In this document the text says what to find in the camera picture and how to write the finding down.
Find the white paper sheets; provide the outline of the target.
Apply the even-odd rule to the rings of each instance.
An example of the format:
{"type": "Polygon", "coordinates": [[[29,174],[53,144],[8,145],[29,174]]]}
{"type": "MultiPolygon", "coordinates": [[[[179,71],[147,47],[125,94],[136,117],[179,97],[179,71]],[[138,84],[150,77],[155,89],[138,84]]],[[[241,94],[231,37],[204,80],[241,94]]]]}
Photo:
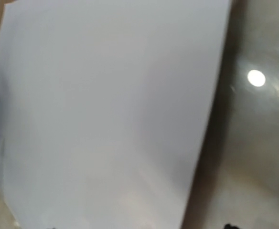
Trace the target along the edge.
{"type": "Polygon", "coordinates": [[[24,229],[178,229],[229,0],[17,0],[0,28],[0,190],[24,229]]]}

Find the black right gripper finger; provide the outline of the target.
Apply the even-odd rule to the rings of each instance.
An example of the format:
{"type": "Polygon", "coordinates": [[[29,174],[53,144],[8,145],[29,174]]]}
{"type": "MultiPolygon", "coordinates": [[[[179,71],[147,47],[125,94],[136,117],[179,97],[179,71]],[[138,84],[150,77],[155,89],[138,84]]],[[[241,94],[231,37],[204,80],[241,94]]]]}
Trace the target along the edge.
{"type": "Polygon", "coordinates": [[[228,223],[224,225],[224,229],[241,229],[241,228],[236,225],[232,225],[228,223]]]}

